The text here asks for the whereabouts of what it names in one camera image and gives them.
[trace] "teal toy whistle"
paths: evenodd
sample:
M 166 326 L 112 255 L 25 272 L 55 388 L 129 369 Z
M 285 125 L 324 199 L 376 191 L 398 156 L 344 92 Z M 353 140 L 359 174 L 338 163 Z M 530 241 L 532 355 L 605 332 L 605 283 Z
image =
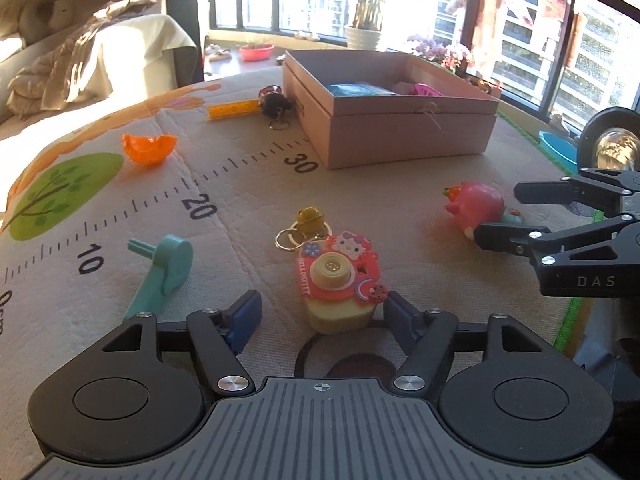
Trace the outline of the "teal toy whistle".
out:
M 124 319 L 141 312 L 160 314 L 169 295 L 186 280 L 193 263 L 193 246 L 174 235 L 165 236 L 158 246 L 131 239 L 129 251 L 151 260 L 151 268 L 136 291 Z

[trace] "yellow ruler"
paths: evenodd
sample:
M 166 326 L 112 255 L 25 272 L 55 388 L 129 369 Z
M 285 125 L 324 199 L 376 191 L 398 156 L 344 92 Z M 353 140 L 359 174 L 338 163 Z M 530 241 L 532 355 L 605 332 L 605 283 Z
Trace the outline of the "yellow ruler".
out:
M 226 119 L 228 117 L 238 117 L 242 115 L 257 114 L 260 112 L 260 101 L 251 99 L 237 103 L 227 103 L 209 107 L 209 119 Z

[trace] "blanket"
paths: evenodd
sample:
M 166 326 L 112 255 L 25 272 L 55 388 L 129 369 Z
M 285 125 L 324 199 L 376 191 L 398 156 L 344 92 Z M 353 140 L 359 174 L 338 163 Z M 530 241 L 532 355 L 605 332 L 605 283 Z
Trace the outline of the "blanket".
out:
M 11 95 L 7 107 L 17 116 L 43 110 L 63 110 L 69 103 L 86 98 L 82 81 L 98 31 L 114 23 L 138 16 L 155 0 L 111 0 L 82 26 L 73 31 L 52 52 L 39 57 L 9 81 Z
M 282 69 L 271 68 L 151 98 L 52 143 L 17 179 L 0 232 L 2 480 L 20 479 L 43 458 L 28 424 L 31 393 L 122 322 L 148 273 L 150 261 L 127 249 L 129 238 L 157 244 L 173 234 L 193 244 L 188 280 L 160 321 L 227 308 L 249 288 L 260 292 L 262 322 L 239 356 L 256 384 L 266 376 L 362 373 L 385 383 L 404 361 L 380 327 L 314 337 L 294 256 L 273 241 L 309 205 L 334 231 L 370 239 L 382 283 L 417 308 L 439 307 L 468 322 L 507 312 L 554 341 L 567 298 L 540 296 L 527 258 L 471 243 L 442 195 L 481 180 L 532 225 L 556 231 L 587 222 L 559 205 L 515 200 L 517 182 L 562 177 L 532 142 L 498 119 L 484 155 L 328 171 L 292 114 L 281 131 L 260 115 L 209 121 L 209 105 L 252 99 L 281 83 Z M 178 142 L 164 163 L 144 168 L 125 156 L 124 133 L 166 133 Z M 459 354 L 454 371 L 480 359 Z

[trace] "pink bird toy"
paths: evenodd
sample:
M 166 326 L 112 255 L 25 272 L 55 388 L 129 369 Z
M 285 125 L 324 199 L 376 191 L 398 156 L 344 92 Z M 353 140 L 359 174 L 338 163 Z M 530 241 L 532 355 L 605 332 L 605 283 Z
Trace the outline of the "pink bird toy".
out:
M 500 193 L 481 182 L 463 182 L 459 187 L 447 187 L 444 196 L 449 203 L 444 209 L 453 215 L 455 223 L 470 240 L 476 227 L 483 223 L 524 224 L 522 215 L 504 206 Z

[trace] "black keychain toy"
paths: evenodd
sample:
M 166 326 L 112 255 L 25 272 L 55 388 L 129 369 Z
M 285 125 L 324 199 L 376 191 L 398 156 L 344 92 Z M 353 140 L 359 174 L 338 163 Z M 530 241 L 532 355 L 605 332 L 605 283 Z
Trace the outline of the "black keychain toy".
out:
M 282 88 L 278 85 L 271 85 L 263 88 L 258 93 L 261 113 L 274 122 L 270 124 L 272 130 L 283 130 L 289 127 L 289 121 L 282 119 L 285 112 L 293 108 L 293 102 L 287 99 L 282 93 Z

